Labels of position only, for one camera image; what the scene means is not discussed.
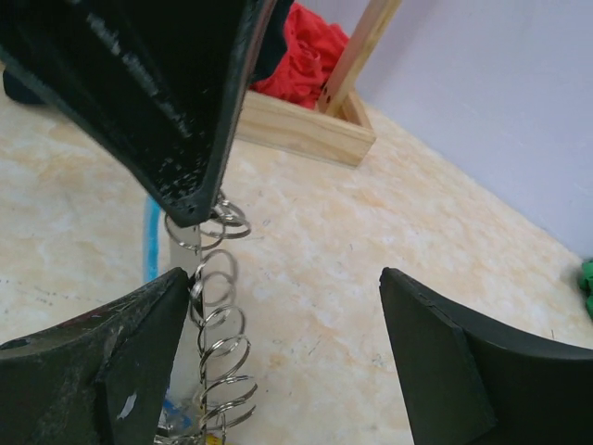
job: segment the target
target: wooden frame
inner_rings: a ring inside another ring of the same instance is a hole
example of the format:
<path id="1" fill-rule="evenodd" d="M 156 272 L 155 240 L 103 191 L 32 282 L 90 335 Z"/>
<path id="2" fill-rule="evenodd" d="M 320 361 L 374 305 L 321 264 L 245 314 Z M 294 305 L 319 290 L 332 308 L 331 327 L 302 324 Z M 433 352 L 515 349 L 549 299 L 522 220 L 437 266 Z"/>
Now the wooden frame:
<path id="1" fill-rule="evenodd" d="M 315 110 L 248 92 L 239 139 L 358 166 L 376 140 L 354 84 L 401 0 L 370 0 Z"/>

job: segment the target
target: red fabric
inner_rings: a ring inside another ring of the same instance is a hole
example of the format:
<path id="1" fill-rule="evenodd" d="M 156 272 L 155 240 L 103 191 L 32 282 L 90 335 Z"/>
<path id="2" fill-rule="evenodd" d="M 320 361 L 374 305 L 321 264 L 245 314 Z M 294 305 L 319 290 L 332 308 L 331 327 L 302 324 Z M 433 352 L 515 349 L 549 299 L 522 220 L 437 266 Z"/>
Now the red fabric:
<path id="1" fill-rule="evenodd" d="M 339 25 L 328 25 L 314 12 L 294 3 L 284 25 L 288 51 L 273 75 L 251 85 L 264 95 L 315 108 L 348 36 Z"/>

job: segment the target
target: white speck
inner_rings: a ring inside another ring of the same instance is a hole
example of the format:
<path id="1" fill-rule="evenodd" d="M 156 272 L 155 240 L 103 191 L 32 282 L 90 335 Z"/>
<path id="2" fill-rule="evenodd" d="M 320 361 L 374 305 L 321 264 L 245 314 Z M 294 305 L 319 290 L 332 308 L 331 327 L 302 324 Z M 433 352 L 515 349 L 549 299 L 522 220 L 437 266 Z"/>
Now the white speck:
<path id="1" fill-rule="evenodd" d="M 121 413 L 118 414 L 118 420 L 122 420 L 125 419 L 128 415 L 130 415 L 130 413 L 133 410 L 133 406 L 136 403 L 136 399 L 138 398 L 138 395 L 134 392 L 127 400 L 126 400 L 126 404 L 123 405 L 123 409 L 121 410 Z"/>

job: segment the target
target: coiled spring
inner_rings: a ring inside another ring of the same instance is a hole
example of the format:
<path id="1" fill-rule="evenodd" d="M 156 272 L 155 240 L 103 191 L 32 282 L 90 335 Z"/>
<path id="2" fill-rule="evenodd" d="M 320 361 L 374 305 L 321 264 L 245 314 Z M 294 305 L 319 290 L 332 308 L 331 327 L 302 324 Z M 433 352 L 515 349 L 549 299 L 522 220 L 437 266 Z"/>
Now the coiled spring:
<path id="1" fill-rule="evenodd" d="M 206 230 L 200 227 L 200 233 L 203 236 L 214 240 L 207 246 L 200 246 L 182 241 L 171 230 L 169 217 L 165 217 L 167 233 L 177 245 L 194 252 L 211 251 L 199 262 L 190 281 L 189 317 L 196 325 L 198 331 L 196 341 L 199 352 L 198 366 L 200 375 L 200 390 L 194 394 L 192 403 L 199 412 L 199 416 L 191 433 L 175 438 L 157 436 L 155 438 L 155 444 L 203 445 L 207 443 L 207 434 L 214 432 L 221 436 L 222 443 L 224 444 L 226 442 L 227 429 L 245 422 L 256 409 L 254 405 L 240 415 L 229 415 L 235 408 L 248 403 L 258 389 L 256 383 L 249 385 L 250 389 L 247 392 L 232 400 L 222 403 L 213 403 L 208 400 L 208 397 L 211 396 L 212 391 L 216 388 L 235 385 L 240 382 L 251 382 L 253 380 L 253 377 L 249 375 L 238 374 L 251 350 L 251 343 L 245 335 L 245 313 L 234 304 L 236 299 L 236 282 L 239 274 L 238 263 L 236 258 L 228 250 L 217 248 L 225 239 L 238 239 L 249 235 L 251 233 L 251 225 L 241 209 L 231 203 L 222 191 L 220 191 L 217 203 L 212 210 L 211 221 L 216 223 L 220 229 L 218 231 Z M 229 272 L 218 270 L 205 272 L 207 264 L 215 257 L 226 258 L 229 262 Z M 204 287 L 209 280 L 215 277 L 221 277 L 226 282 L 227 290 L 216 301 L 205 301 Z M 208 346 L 206 341 L 208 332 L 212 332 L 215 328 L 222 326 L 232 317 L 236 319 L 237 316 L 239 323 L 236 332 L 224 336 Z M 231 356 L 231 354 L 237 355 L 237 358 L 236 360 L 232 359 L 233 364 L 230 365 L 229 369 L 214 377 L 208 375 L 207 369 L 211 361 L 217 358 Z"/>

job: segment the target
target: table surface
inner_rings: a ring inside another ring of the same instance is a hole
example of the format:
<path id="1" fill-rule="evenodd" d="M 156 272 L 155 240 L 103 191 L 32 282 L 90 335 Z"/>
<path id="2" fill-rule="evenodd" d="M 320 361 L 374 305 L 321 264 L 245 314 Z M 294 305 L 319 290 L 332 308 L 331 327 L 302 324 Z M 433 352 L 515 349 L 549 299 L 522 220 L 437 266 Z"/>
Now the table surface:
<path id="1" fill-rule="evenodd" d="M 227 248 L 242 267 L 246 368 L 259 383 L 257 414 L 232 434 L 239 444 L 412 443 L 378 293 L 385 266 L 507 324 L 593 347 L 579 259 L 371 114 L 379 138 L 356 170 L 234 145 L 223 187 L 254 230 Z M 0 95 L 0 343 L 141 285 L 144 201 L 67 119 Z"/>

